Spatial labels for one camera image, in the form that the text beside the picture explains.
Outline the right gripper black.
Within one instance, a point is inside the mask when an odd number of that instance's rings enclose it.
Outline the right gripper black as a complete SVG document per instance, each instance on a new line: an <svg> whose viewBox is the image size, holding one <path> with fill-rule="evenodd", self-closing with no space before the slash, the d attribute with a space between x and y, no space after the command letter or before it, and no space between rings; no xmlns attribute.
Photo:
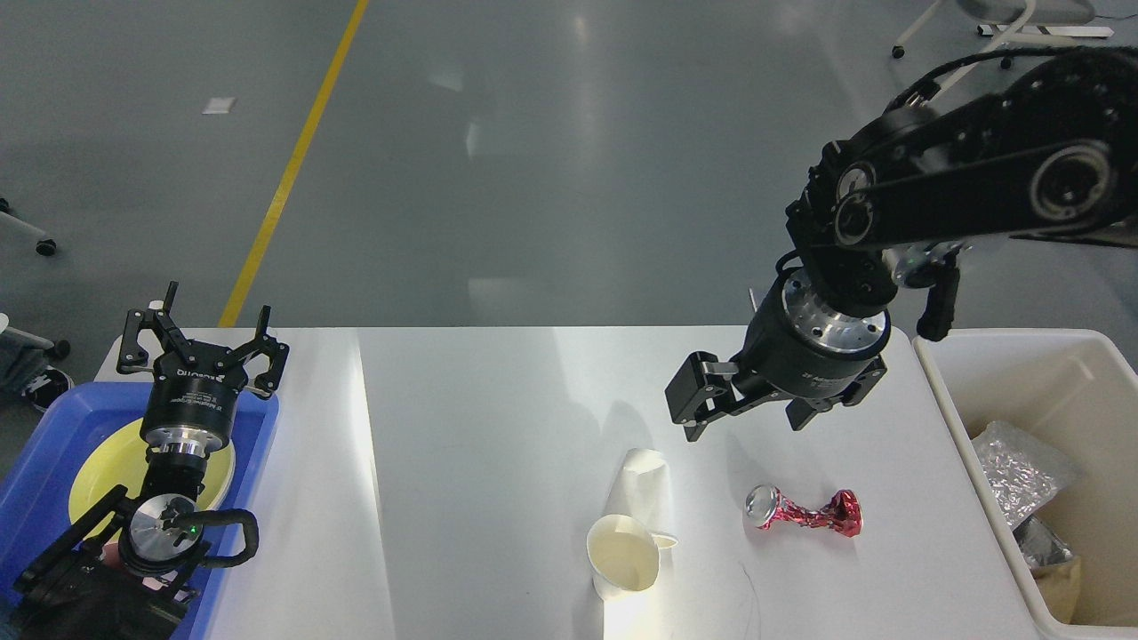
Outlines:
<svg viewBox="0 0 1138 640"><path fill-rule="evenodd" d="M843 315L814 290L805 268L777 276L748 325L737 363L695 351L665 388L671 421L695 443L708 425L783 397L794 432L834 407L856 407L885 377L879 356L891 319Z"/></svg>

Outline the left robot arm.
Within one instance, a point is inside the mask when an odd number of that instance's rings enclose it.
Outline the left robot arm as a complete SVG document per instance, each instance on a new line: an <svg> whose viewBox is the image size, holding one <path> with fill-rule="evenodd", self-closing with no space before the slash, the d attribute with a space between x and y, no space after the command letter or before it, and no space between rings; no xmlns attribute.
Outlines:
<svg viewBox="0 0 1138 640"><path fill-rule="evenodd" d="M231 445L241 393L272 397L289 348L269 333L271 307L236 348L187 339L171 315L176 292L172 281L159 302L130 309L119 340L117 371L152 377L140 489L113 485L20 568L20 639L170 639L196 571L226 571L259 551L255 515L207 509L204 479Z"/></svg>

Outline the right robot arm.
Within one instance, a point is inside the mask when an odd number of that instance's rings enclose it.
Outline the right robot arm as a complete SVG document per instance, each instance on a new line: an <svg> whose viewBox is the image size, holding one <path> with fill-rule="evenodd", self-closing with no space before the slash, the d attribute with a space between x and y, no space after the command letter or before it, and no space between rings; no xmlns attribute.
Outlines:
<svg viewBox="0 0 1138 640"><path fill-rule="evenodd" d="M1133 220L1136 92L1133 47L1025 47L927 72L822 150L742 348L686 358L665 389L671 420L696 442L784 402L800 430L885 376L900 289L927 290L918 335L945 339L970 243L1094 244Z"/></svg>

